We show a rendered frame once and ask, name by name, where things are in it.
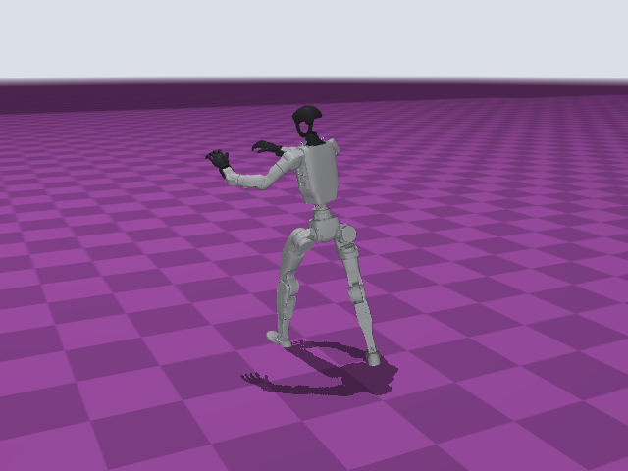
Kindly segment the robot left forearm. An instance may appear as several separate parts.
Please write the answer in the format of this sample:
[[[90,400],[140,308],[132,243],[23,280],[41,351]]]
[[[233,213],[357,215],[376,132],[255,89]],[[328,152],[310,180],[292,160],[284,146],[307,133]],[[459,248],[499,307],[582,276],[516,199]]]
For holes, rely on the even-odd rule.
[[[226,176],[225,180],[228,185],[242,186],[245,189],[250,189],[251,187],[261,186],[265,182],[265,178],[262,175],[237,174],[231,167],[227,167],[222,171]]]

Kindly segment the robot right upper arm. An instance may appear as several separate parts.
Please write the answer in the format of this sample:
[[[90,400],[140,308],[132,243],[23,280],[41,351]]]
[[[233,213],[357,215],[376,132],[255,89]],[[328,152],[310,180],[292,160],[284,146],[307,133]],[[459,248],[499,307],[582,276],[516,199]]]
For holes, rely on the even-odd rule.
[[[329,139],[328,141],[334,146],[334,148],[336,150],[336,155],[339,154],[340,153],[340,148],[338,147],[338,145],[335,142],[335,140],[334,139]]]

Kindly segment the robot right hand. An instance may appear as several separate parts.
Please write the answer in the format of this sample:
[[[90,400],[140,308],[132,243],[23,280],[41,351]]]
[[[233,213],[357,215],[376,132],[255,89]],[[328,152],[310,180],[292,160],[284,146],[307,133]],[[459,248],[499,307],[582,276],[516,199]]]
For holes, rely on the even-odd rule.
[[[267,142],[264,140],[260,140],[257,143],[255,143],[252,146],[252,151],[255,148],[263,148],[263,149],[258,150],[257,153],[264,152],[264,151],[275,152],[276,155],[280,157],[282,157],[282,155],[285,153],[284,151],[280,150],[282,148],[280,145],[277,146],[274,143]]]

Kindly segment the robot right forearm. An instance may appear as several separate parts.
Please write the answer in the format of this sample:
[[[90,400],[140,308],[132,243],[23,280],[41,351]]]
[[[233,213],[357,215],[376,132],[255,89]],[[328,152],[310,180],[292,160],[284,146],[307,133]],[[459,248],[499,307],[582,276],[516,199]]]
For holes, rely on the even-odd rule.
[[[297,147],[282,147],[280,150],[282,150],[282,151],[284,151],[284,152],[287,152],[287,151],[289,151],[289,150],[294,150],[295,148],[297,148]],[[280,156],[279,156],[279,157],[280,157]],[[280,158],[281,158],[281,157],[280,157]]]

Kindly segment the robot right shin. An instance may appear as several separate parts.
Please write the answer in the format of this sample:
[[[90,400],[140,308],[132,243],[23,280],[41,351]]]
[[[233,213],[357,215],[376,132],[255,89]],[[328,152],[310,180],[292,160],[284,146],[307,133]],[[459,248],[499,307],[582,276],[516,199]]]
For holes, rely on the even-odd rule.
[[[363,302],[354,302],[356,317],[366,339],[369,353],[371,353],[371,347],[374,348],[374,352],[377,352],[372,334],[372,318],[364,286],[360,285],[360,289],[363,297]]]

